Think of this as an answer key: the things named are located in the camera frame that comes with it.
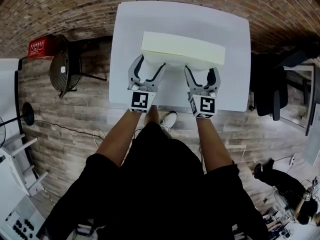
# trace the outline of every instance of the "black office chair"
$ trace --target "black office chair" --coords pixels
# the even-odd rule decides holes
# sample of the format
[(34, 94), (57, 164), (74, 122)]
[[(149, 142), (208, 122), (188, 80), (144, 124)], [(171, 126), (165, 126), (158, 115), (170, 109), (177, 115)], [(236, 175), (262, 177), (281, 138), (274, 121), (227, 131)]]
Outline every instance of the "black office chair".
[(251, 55), (250, 90), (254, 93), (254, 106), (249, 109), (256, 109), (260, 117), (272, 114), (273, 120), (278, 121), (280, 109), (288, 104), (287, 72), (283, 66), (272, 68), (271, 57), (272, 54)]
[(320, 41), (307, 40), (303, 44), (280, 54), (251, 54), (250, 90), (259, 116), (272, 114), (280, 120), (280, 109), (288, 104), (288, 81), (284, 66), (293, 68), (320, 55)]

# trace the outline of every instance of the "chair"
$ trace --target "chair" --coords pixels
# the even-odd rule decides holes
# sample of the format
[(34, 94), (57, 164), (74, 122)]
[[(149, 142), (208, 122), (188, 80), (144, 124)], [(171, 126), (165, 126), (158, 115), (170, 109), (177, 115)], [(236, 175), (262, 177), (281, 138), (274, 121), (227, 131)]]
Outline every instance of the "chair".
[(262, 62), (267, 57), (270, 56), (251, 57), (250, 90), (254, 93), (254, 106), (250, 109), (256, 109), (260, 117), (272, 114), (273, 120), (278, 121), (280, 109), (288, 104), (287, 72), (283, 66), (268, 69), (270, 64)]
[[(287, 80), (284, 66), (293, 68), (308, 59), (315, 59), (320, 55), (320, 41), (308, 39), (295, 48), (280, 54), (251, 54), (250, 90), (254, 93), (254, 105), (259, 116), (272, 114), (274, 121), (280, 120), (280, 109), (288, 104), (288, 86), (294, 85)], [(308, 95), (307, 82), (299, 90), (304, 90), (304, 102)]]
[(81, 51), (65, 36), (58, 35), (54, 39), (54, 54), (49, 76), (52, 86), (60, 92), (59, 98), (67, 92), (75, 92), (73, 88), (78, 84), (81, 76), (107, 81), (107, 79), (82, 72)]
[(21, 170), (15, 158), (19, 156), (19, 154), (23, 154), (21, 151), (38, 141), (38, 139), (33, 138), (22, 146), (15, 148), (11, 147), (12, 143), (23, 137), (25, 137), (25, 135), (21, 134), (19, 136), (13, 136), (6, 140), (4, 145), (0, 148), (0, 153), (5, 156), (5, 160), (10, 166), (11, 174), (17, 186), (21, 188), (28, 196), (34, 196), (40, 189), (42, 189), (41, 181), (48, 175), (48, 172), (45, 171), (30, 186), (26, 185), (26, 176), (28, 176), (29, 172), (31, 172), (35, 166), (30, 165), (28, 168)]

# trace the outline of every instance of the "desk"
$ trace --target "desk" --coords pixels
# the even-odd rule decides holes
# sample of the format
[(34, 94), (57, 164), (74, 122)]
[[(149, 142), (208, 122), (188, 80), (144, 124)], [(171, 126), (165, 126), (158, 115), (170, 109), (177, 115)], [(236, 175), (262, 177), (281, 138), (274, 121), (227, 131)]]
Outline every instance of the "desk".
[[(179, 35), (225, 47), (224, 66), (218, 68), (221, 85), (218, 110), (246, 111), (251, 70), (249, 22), (223, 11), (178, 2), (133, 1), (118, 6), (110, 60), (109, 99), (128, 102), (128, 69), (140, 55), (144, 31)], [(155, 72), (142, 64), (141, 82)], [(207, 70), (193, 72), (199, 84), (207, 83)], [(165, 71), (154, 105), (190, 107), (183, 71)]]

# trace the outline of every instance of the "red box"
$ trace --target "red box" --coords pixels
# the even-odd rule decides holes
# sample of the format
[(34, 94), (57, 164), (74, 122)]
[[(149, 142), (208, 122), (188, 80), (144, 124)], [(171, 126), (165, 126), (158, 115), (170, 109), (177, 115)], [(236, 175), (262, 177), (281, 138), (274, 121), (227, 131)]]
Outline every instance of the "red box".
[(29, 43), (28, 59), (52, 60), (54, 53), (54, 38), (42, 37)]

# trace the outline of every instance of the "person sitting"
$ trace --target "person sitting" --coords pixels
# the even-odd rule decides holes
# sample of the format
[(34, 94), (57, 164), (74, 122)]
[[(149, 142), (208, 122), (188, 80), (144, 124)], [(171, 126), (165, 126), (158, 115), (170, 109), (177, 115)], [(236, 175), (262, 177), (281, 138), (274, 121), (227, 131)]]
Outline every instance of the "person sitting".
[(254, 168), (254, 177), (278, 189), (280, 195), (285, 197), (289, 208), (294, 210), (294, 217), (300, 224), (307, 225), (314, 222), (320, 226), (320, 212), (317, 213), (318, 203), (310, 197), (312, 187), (305, 189), (297, 179), (283, 171), (273, 169), (274, 163), (273, 159), (263, 165), (258, 163)]
[(210, 119), (196, 119), (204, 174), (197, 156), (168, 133), (177, 113), (170, 112), (160, 123), (154, 105), (127, 154), (141, 115), (128, 110), (88, 157), (80, 177), (44, 223), (50, 240), (65, 240), (87, 219), (94, 219), (95, 229), (105, 226), (97, 233), (99, 239), (234, 240), (235, 224), (253, 240), (269, 239), (265, 221)]

